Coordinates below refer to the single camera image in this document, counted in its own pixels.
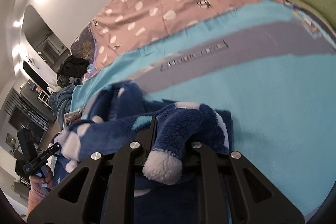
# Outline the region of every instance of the blue blanket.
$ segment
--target blue blanket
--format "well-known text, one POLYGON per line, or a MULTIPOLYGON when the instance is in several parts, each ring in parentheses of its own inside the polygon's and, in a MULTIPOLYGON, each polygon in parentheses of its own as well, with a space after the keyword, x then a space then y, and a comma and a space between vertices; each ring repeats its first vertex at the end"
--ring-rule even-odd
POLYGON ((336 177, 333 49, 332 38, 312 18, 263 0, 120 56, 75 89, 72 110, 128 77, 147 100, 229 109, 234 149, 306 215, 324 201, 336 177), (212 52, 213 40, 220 38, 228 47, 212 52), (196 47, 205 51, 203 57, 196 47), (184 62, 190 55, 181 54, 187 51, 197 57, 184 62), (167 68, 174 56, 181 63, 167 68), (169 59, 166 67, 157 68, 164 59, 169 59), (133 77, 142 69, 143 77, 133 77))
POLYGON ((48 104, 52 109, 52 113, 56 116, 61 129, 63 129, 64 114, 70 112, 72 93, 77 85, 81 85, 81 79, 77 78, 75 81, 61 89, 53 92, 48 100, 48 104))
POLYGON ((162 218, 162 210, 169 214, 164 223, 195 223, 197 189, 193 176, 181 176, 182 151, 186 141, 194 136, 214 151, 227 154, 232 138, 230 112, 215 112, 199 103, 146 101, 132 81, 101 91, 85 111, 87 119, 71 125, 53 140, 62 146, 54 170, 55 184, 93 152, 115 153, 133 141, 137 132, 149 128, 152 116, 156 116, 157 137, 143 168, 144 176, 135 180, 135 223, 155 224, 162 218), (162 209, 151 210, 148 219, 145 212, 151 203, 162 209))

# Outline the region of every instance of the black metal mount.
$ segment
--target black metal mount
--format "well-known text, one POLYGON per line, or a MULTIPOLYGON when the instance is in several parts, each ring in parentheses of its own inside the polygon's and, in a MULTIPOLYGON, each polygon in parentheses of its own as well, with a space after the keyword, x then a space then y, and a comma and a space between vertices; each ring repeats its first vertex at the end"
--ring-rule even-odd
POLYGON ((55 154, 59 149, 60 144, 57 142, 50 146, 47 150, 43 151, 41 154, 37 155, 33 160, 23 167, 25 174, 30 176, 39 173, 43 165, 47 163, 48 158, 55 154))
MULTIPOLYGON (((80 163, 31 212, 27 223, 133 223, 134 176, 142 173, 156 123, 153 117, 150 128, 117 153, 96 152, 80 163)), ((198 177, 198 223, 227 224, 226 200, 234 224, 305 222, 300 211, 237 151, 221 155, 194 141, 186 146, 182 162, 185 174, 198 177)))

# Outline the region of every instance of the white wall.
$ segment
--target white wall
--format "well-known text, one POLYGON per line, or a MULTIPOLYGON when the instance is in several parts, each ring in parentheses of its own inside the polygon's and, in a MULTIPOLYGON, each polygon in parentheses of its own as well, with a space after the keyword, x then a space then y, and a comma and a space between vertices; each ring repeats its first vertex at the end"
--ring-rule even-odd
POLYGON ((0 146, 0 167, 13 176, 15 179, 19 179, 19 176, 15 173, 16 159, 9 154, 4 148, 0 146))
POLYGON ((26 198, 22 198, 17 193, 12 190, 12 184, 14 182, 14 177, 6 172, 3 168, 0 167, 0 187, 4 194, 7 196, 7 199, 12 204, 15 210, 19 214, 26 214, 26 207, 28 206, 28 201, 26 198))
POLYGON ((23 73, 21 70, 16 74, 16 81, 13 84, 13 88, 20 93, 20 87, 22 84, 27 83, 29 77, 27 74, 23 73))
POLYGON ((56 73, 42 60, 42 58, 37 55, 36 51, 26 40, 25 35, 21 27, 14 27, 13 23, 15 21, 23 22, 24 12, 29 4, 26 0, 0 0, 0 46, 1 43, 7 44, 7 57, 8 60, 2 58, 2 53, 0 52, 0 59, 3 60, 2 70, 0 71, 0 92, 3 90, 1 86, 1 80, 6 79, 9 84, 9 88, 6 89, 3 96, 0 95, 0 106, 4 102, 3 97, 6 97, 10 88, 13 86, 16 77, 14 74, 14 66, 18 63, 22 64, 22 57, 24 52, 27 51, 31 58, 34 59, 35 65, 33 69, 35 72, 47 83, 56 84, 56 73), (18 48, 21 54, 16 55, 12 58, 12 50, 18 48), (6 73, 12 73, 11 78, 5 75, 6 73))

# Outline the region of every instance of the bed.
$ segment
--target bed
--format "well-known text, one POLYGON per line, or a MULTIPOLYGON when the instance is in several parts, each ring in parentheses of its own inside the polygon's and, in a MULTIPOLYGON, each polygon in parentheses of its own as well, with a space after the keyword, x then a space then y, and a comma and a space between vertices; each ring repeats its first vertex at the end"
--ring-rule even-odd
MULTIPOLYGON (((131 1, 134 11, 125 6, 130 0, 112 0, 86 28, 96 45, 95 70, 74 89, 71 111, 124 80, 135 82, 148 101, 229 110, 233 149, 308 220, 336 177, 336 44, 330 21, 286 0, 223 0, 224 6, 204 0, 197 3, 200 10, 209 11, 201 7, 207 1, 213 7, 206 15, 135 28, 134 19, 145 18, 143 8, 150 16, 154 10, 131 1)), ((155 13, 165 20, 175 17, 161 9, 155 13)))

